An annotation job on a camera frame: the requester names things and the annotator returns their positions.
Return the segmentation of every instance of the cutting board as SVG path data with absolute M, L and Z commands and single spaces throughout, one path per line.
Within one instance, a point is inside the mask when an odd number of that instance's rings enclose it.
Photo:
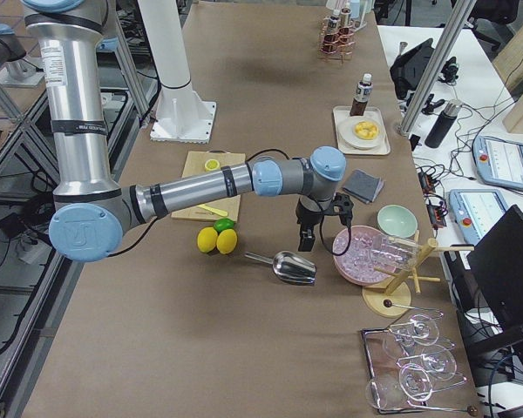
M 217 159 L 221 167 L 225 165 L 236 165 L 243 163 L 246 160 L 246 154 L 235 154 L 232 152 L 201 152 L 190 151 L 184 164 L 182 177 L 194 176 L 206 172 L 204 164 L 208 159 Z M 241 197 L 234 196 L 233 198 L 224 198 L 207 202 L 206 205 L 221 209 L 228 212 L 227 218 L 234 222 L 238 220 L 238 210 L 241 204 Z M 188 207 L 172 213 L 173 219 L 188 219 L 188 220 L 212 220 L 220 219 L 221 216 L 215 215 L 210 211 L 201 209 L 198 206 Z

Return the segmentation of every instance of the green bowl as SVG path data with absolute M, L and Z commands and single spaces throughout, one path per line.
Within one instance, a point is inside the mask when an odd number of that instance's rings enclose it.
M 410 238 L 417 231 L 417 218 L 406 207 L 399 205 L 384 206 L 377 213 L 377 225 L 388 235 Z

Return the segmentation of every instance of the metal scoop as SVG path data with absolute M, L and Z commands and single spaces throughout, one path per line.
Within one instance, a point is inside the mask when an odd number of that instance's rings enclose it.
M 272 265 L 279 280 L 290 285 L 314 286 L 316 283 L 316 265 L 290 251 L 280 251 L 273 259 L 254 253 L 244 255 L 249 259 Z

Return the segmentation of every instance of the office chair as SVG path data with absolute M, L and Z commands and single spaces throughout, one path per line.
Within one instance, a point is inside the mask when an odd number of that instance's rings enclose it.
M 452 7 L 457 0 L 451 0 Z M 499 48 L 500 42 L 478 31 L 477 21 L 485 19 L 495 24 L 510 24 L 517 17 L 520 0 L 478 0 L 469 16 L 472 33 L 477 39 L 492 44 L 492 51 Z

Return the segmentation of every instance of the pink plate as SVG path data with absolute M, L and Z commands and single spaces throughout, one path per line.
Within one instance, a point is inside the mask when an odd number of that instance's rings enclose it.
M 337 271 L 351 283 L 360 286 L 368 286 L 384 281 L 389 276 L 374 270 L 380 267 L 389 272 L 394 272 L 395 267 L 385 264 L 372 262 L 370 259 L 370 249 L 372 240 L 377 235 L 382 235 L 376 228 L 371 226 L 357 225 L 351 227 L 350 248 L 342 256 L 333 256 Z M 341 253 L 347 246 L 349 234 L 347 229 L 343 229 L 333 241 L 333 252 Z

